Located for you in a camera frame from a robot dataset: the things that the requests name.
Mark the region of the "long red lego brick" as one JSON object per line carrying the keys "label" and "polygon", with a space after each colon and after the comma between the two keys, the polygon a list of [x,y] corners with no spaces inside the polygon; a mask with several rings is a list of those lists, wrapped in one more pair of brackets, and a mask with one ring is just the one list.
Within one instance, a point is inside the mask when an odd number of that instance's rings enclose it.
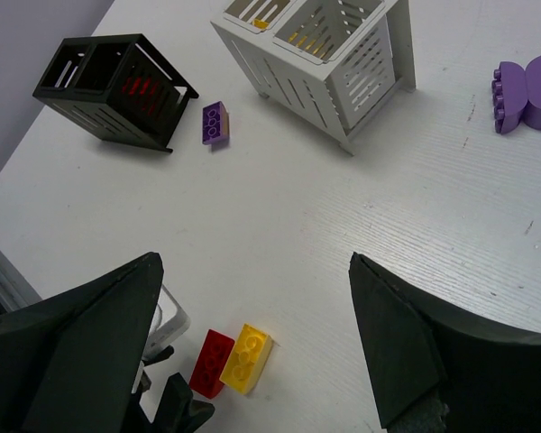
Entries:
{"label": "long red lego brick", "polygon": [[134,99],[134,103],[151,115],[162,95],[162,84],[150,76],[129,77],[122,86],[122,93]]}

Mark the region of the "purple lego figure piece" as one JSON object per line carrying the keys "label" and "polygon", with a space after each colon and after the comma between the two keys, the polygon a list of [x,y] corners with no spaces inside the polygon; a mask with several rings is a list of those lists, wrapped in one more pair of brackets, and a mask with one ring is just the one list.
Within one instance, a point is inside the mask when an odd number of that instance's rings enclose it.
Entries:
{"label": "purple lego figure piece", "polygon": [[491,93],[497,134],[509,134],[521,122],[541,131],[541,56],[525,68],[502,61],[493,71]]}

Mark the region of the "purple lego brick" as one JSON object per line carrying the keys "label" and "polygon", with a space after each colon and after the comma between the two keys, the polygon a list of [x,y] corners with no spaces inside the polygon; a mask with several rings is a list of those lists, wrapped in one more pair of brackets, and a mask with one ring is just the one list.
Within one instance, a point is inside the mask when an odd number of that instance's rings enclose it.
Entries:
{"label": "purple lego brick", "polygon": [[222,101],[205,106],[202,110],[202,143],[213,145],[230,138],[229,114]]}

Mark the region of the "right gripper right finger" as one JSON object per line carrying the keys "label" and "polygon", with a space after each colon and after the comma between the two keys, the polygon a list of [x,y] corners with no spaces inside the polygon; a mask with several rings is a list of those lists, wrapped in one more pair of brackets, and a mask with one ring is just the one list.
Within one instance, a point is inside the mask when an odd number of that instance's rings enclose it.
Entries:
{"label": "right gripper right finger", "polygon": [[384,429],[541,432],[541,333],[459,308],[359,253],[349,279]]}

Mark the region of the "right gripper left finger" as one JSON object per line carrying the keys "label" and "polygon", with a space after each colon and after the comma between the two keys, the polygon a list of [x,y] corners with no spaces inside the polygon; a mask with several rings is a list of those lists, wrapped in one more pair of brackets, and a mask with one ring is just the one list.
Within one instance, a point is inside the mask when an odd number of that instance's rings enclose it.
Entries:
{"label": "right gripper left finger", "polygon": [[0,432],[117,432],[163,279],[146,253],[0,316]]}

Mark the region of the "yellow lego brick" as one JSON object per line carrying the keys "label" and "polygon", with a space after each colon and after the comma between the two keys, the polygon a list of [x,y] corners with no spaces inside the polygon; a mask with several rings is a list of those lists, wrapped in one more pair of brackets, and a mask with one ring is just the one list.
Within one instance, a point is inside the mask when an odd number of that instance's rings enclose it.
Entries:
{"label": "yellow lego brick", "polygon": [[272,344],[267,333],[244,324],[221,372],[220,381],[242,395],[248,394],[261,377]]}

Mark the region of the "yellow lego plate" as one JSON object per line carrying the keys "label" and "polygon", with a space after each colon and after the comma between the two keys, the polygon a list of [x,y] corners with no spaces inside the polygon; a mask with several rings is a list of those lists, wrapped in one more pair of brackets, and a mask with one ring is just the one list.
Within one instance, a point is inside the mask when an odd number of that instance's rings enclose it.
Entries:
{"label": "yellow lego plate", "polygon": [[311,15],[293,29],[283,27],[275,36],[295,49],[321,60],[328,59],[335,48],[324,15]]}

